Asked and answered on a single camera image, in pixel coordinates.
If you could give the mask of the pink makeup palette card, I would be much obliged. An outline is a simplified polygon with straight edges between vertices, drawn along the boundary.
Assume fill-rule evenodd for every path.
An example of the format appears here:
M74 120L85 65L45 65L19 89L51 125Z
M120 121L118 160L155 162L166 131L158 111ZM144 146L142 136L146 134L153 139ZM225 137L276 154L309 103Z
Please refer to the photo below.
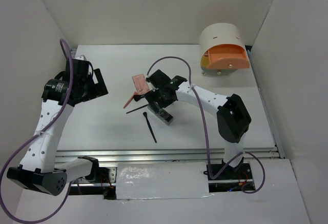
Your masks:
M132 80L138 95L143 95L150 91L144 74L134 75L132 76Z

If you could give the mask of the silver black cosmetics box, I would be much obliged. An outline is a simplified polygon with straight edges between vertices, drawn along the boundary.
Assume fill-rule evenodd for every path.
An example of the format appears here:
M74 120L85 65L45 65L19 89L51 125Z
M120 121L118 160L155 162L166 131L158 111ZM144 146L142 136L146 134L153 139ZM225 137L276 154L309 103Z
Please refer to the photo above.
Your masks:
M174 119L174 117L165 109L159 109L158 111L155 111L150 105L148 105L148 109L167 126L169 126Z

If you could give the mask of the orange drawer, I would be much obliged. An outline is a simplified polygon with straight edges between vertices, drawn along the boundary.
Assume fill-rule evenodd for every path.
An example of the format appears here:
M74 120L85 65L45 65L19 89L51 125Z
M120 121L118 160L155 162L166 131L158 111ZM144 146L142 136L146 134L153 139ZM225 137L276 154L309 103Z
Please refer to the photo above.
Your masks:
M209 57L206 69L247 69L250 67L245 48L239 45L222 44L210 48L203 56Z

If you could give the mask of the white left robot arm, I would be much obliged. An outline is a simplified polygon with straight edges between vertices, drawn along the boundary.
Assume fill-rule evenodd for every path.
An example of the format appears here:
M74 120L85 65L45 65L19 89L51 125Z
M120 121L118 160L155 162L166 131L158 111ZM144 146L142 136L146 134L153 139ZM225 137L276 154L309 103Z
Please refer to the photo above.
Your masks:
M88 182L100 178L99 162L89 156L55 167L57 148L74 107L108 94L100 69L94 69L84 55L72 61L45 84L36 138L19 165L7 171L7 178L24 189L58 196L67 183L78 178Z

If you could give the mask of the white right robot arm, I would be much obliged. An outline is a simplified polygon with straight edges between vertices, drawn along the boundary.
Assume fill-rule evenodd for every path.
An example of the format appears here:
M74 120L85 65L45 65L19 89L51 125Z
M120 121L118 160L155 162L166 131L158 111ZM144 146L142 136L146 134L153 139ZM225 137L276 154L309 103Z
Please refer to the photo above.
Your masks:
M176 101L194 105L200 109L201 116L206 112L217 120L218 132L225 141L223 167L213 173L208 165L207 175L217 179L221 173L227 178L235 178L241 172L243 163L243 136L252 121L241 97L220 95L191 82L191 78L182 76L168 77L161 70L156 70L146 77L153 89L145 94L148 109L166 125L170 125L174 117L165 108Z

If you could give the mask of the cream round drawer organizer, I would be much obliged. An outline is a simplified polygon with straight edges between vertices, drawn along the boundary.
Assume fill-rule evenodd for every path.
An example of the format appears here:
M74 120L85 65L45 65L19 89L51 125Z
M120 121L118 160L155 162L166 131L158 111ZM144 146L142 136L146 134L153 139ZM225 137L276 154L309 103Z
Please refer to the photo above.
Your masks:
M207 52L210 48L222 44L239 45L245 48L245 44L242 41L239 30L235 25L229 23L215 23L206 27L199 37L200 61L204 53ZM215 70L201 68L201 70L203 75L224 76L232 74L239 69Z

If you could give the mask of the black angled makeup brush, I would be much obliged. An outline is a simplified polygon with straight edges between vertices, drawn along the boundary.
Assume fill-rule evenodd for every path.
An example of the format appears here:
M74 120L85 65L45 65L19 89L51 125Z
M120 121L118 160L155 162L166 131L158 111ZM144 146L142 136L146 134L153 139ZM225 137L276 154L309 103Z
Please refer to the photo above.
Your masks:
M151 133L151 135L152 135L152 138L153 138L154 142L157 143L157 140L156 140L156 138L155 138L154 132L153 132L153 130L152 130L152 127L151 127L150 122L149 122L149 119L148 119L148 114L147 114L147 112L143 112L143 116L144 116L145 119L146 119L147 126L148 126L148 128L149 128L149 130L150 130L150 133Z

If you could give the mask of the black fan makeup brush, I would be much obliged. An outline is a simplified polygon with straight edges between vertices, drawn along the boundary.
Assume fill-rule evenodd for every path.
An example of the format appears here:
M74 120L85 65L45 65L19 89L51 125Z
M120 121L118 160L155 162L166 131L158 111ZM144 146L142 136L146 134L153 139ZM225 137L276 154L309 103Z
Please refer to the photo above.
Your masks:
M136 102L140 101L143 98L145 98L144 94L142 94L142 95L136 94L136 95L133 96L133 100L136 101Z

